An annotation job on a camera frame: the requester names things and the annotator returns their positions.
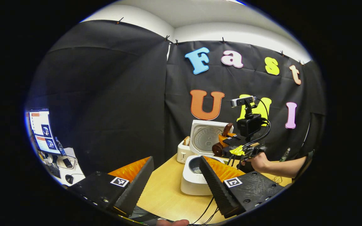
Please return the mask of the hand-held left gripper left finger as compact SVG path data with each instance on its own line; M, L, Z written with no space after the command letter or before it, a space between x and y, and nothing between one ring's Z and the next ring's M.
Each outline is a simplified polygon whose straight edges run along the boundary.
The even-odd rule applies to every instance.
M68 187L68 191L108 212L130 217L154 171L152 156L110 173L96 171Z

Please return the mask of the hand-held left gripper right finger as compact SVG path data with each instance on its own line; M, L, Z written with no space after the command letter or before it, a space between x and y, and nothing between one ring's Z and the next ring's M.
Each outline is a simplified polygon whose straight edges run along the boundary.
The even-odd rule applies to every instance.
M256 171L243 173L207 156L200 156L199 168L225 218L251 212L286 189Z

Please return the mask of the white rice cooker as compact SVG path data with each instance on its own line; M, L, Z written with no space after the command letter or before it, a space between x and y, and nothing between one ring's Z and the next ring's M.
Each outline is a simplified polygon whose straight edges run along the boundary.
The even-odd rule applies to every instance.
M191 196L209 196L211 191L199 168L200 156L208 156L220 163L224 160L214 156L212 146L219 142L218 134L223 132L227 123L193 120L190 132L190 150L195 155L189 156L184 163L180 189Z

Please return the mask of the white toaster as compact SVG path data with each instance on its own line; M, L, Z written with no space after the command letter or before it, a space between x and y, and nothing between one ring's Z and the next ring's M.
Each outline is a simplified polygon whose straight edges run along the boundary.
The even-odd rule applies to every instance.
M192 155L195 155L195 153L190 150L190 146L184 146L183 141L181 141L177 146L177 162L184 164L186 159Z

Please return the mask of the white side desk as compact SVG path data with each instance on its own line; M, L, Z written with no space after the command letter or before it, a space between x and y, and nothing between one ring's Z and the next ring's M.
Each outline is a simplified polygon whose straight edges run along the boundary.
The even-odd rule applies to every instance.
M72 184L69 184L66 182L65 175L69 174L69 175L73 176L73 178L74 178L73 184L84 179L85 175L79 166L79 162L78 162L78 159L76 158L73 148L64 148L63 150L65 152L63 156L57 156L57 155L52 155L49 153L43 153L42 151L38 151L37 153L38 153L38 156L39 156L43 166L45 164L54 164L55 166L57 166L59 168L59 171L61 174L60 179L56 178L55 176L52 176L48 172L49 175L52 176L52 178L54 180L56 180L58 183L60 183L62 185L72 186ZM65 167L64 163L62 162L62 159L64 159L64 158L70 159L70 161L73 165L73 168L68 169Z

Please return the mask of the person's black sleeve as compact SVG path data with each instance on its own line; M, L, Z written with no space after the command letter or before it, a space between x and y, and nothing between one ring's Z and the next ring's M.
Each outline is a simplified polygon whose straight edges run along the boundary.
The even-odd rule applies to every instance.
M305 156L305 161L304 161L303 165L301 166L301 168L298 170L297 175L293 178L293 182L295 182L306 171L306 169L310 166L310 164L312 162L312 159L313 159L314 153L315 153L315 149L310 151Z

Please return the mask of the black backdrop cloth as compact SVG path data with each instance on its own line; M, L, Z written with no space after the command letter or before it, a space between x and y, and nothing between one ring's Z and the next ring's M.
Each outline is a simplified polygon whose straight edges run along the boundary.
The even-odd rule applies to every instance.
M193 120L234 124L243 96L271 123L270 160L317 150L327 115L326 87L314 61L247 43L172 43L133 24L81 22L47 52L26 110L49 109L52 134L74 149L83 172L109 172L147 156L155 167L175 155Z

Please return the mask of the black keyboard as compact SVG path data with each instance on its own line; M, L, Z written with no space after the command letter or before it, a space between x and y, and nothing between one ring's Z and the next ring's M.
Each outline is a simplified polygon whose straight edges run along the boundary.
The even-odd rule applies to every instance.
M61 178L61 174L57 166L55 166L54 164L45 164L44 166L52 176L55 176L58 179Z

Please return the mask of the computer monitor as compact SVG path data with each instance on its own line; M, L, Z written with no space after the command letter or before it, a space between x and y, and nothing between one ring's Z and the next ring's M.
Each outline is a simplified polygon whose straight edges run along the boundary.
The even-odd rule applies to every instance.
M52 132L49 109L30 109L29 120L38 149L44 153L63 156L64 150L59 147L56 137Z

